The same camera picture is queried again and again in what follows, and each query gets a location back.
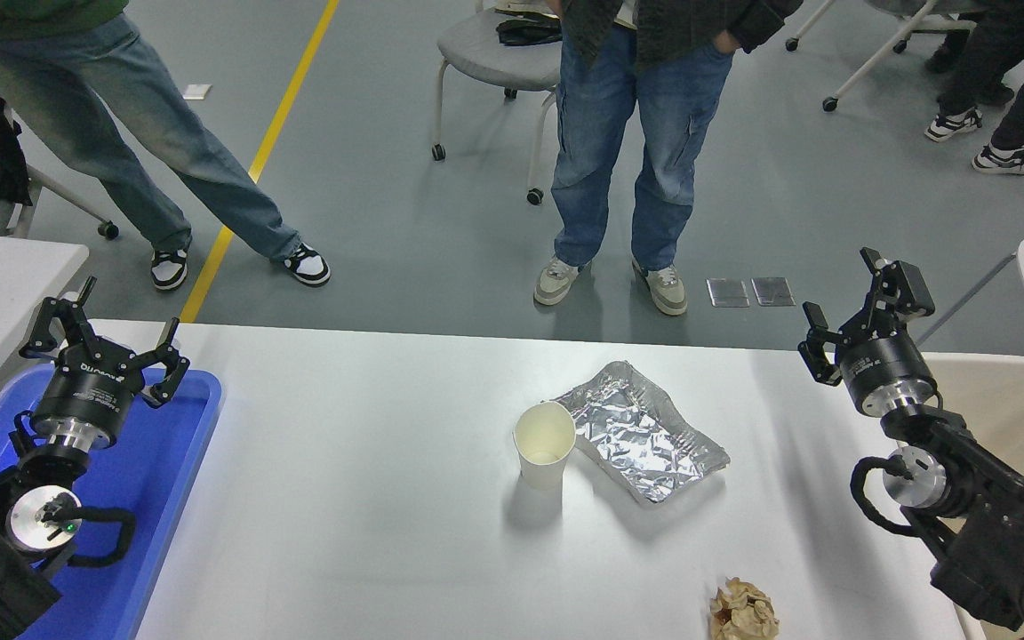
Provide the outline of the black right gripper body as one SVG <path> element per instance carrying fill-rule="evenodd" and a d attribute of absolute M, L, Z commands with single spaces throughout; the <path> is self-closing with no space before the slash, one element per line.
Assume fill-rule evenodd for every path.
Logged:
<path fill-rule="evenodd" d="M 936 381 L 905 331 L 883 336 L 871 331 L 841 331 L 836 368 L 858 411 L 890 411 L 926 404 L 936 396 Z"/>

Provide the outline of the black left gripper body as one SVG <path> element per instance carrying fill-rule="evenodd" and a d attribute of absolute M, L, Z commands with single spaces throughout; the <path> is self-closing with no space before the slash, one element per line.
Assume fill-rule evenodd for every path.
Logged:
<path fill-rule="evenodd" d="M 137 354 L 125 354 L 90 364 L 81 354 L 61 353 L 53 359 L 52 380 L 32 411 L 33 432 L 53 438 L 65 427 L 85 424 L 102 437 L 118 438 L 135 394 L 145 387 L 137 359 Z"/>

